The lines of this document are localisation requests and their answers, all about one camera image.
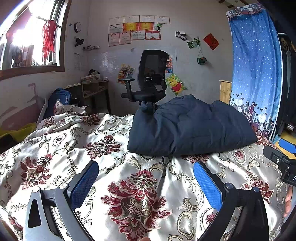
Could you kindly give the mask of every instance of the chair backrest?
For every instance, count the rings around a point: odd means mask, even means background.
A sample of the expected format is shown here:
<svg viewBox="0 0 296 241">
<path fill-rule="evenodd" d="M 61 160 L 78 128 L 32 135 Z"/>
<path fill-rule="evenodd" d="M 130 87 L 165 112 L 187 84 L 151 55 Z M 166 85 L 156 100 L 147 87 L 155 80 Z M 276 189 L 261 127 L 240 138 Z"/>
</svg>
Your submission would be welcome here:
<svg viewBox="0 0 296 241">
<path fill-rule="evenodd" d="M 165 67 L 168 54 L 161 50 L 144 50 L 142 53 L 138 83 L 141 90 L 156 90 L 155 87 L 162 86 L 162 92 L 166 89 Z"/>
</svg>

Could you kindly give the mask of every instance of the round clock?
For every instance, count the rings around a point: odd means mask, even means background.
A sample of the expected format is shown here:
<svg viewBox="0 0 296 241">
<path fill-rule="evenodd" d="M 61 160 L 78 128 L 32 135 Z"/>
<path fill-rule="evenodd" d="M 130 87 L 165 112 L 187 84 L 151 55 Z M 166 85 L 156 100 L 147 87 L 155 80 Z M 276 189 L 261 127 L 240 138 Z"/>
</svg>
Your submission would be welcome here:
<svg viewBox="0 0 296 241">
<path fill-rule="evenodd" d="M 77 22 L 74 24 L 74 31 L 76 33 L 79 33 L 81 31 L 81 23 L 80 22 Z"/>
</svg>

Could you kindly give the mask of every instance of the blanket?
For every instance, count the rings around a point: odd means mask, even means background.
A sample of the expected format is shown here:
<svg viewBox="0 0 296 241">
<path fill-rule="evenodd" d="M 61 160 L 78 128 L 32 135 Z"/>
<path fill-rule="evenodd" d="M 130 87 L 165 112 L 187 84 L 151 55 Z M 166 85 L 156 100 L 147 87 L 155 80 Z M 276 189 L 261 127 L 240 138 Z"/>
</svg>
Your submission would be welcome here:
<svg viewBox="0 0 296 241">
<path fill-rule="evenodd" d="M 270 239 L 278 234 L 286 184 L 277 166 L 263 157 L 263 147 L 271 143 L 261 133 L 255 144 L 227 152 L 145 156 L 127 150 L 133 115 L 84 115 L 72 110 L 47 118 L 22 143 L 0 155 L 0 216 L 19 240 L 33 187 L 47 190 L 68 183 L 90 160 L 99 164 L 99 175 L 75 212 L 97 241 L 138 241 L 144 236 L 197 240 L 216 214 L 194 178 L 197 161 L 237 188 L 257 186 Z M 222 240 L 230 236 L 239 211 Z M 56 208 L 53 213 L 64 239 L 71 240 Z"/>
<path fill-rule="evenodd" d="M 233 107 L 185 95 L 162 105 L 142 102 L 133 120 L 128 150 L 179 156 L 227 151 L 256 141 L 248 120 Z"/>
</svg>

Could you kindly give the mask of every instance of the clothing rod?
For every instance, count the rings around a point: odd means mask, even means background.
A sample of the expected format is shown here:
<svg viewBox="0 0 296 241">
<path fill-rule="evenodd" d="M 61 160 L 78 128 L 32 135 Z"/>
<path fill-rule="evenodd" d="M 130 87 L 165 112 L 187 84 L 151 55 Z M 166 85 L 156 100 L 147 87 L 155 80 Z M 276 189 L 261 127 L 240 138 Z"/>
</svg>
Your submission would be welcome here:
<svg viewBox="0 0 296 241">
<path fill-rule="evenodd" d="M 36 18 L 38 18 L 38 19 L 41 19 L 41 20 L 43 20 L 43 21 L 46 21 L 46 22 L 48 21 L 47 19 L 45 19 L 45 18 L 42 18 L 42 17 L 39 17 L 39 16 L 38 16 L 38 17 L 36 17 Z"/>
</svg>

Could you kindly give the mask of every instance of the bedspread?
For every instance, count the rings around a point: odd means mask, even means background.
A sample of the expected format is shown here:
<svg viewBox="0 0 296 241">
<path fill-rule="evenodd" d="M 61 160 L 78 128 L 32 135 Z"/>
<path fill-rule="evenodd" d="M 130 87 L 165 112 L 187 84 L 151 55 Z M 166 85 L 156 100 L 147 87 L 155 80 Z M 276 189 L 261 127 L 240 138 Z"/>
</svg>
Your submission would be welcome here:
<svg viewBox="0 0 296 241">
<path fill-rule="evenodd" d="M 260 131 L 255 144 L 228 152 L 143 156 L 127 150 L 132 120 L 133 115 L 62 113 L 0 155 L 0 215 L 20 240 L 32 188 L 68 183 L 90 160 L 98 162 L 99 175 L 75 212 L 97 241 L 198 239 L 216 211 L 194 178 L 197 161 L 237 188 L 257 186 L 266 205 L 270 239 L 276 236 L 287 190 L 277 166 L 263 157 L 263 147 L 271 144 Z M 53 211 L 64 239 L 71 240 L 58 210 Z M 222 240 L 230 236 L 238 214 L 237 208 Z"/>
</svg>

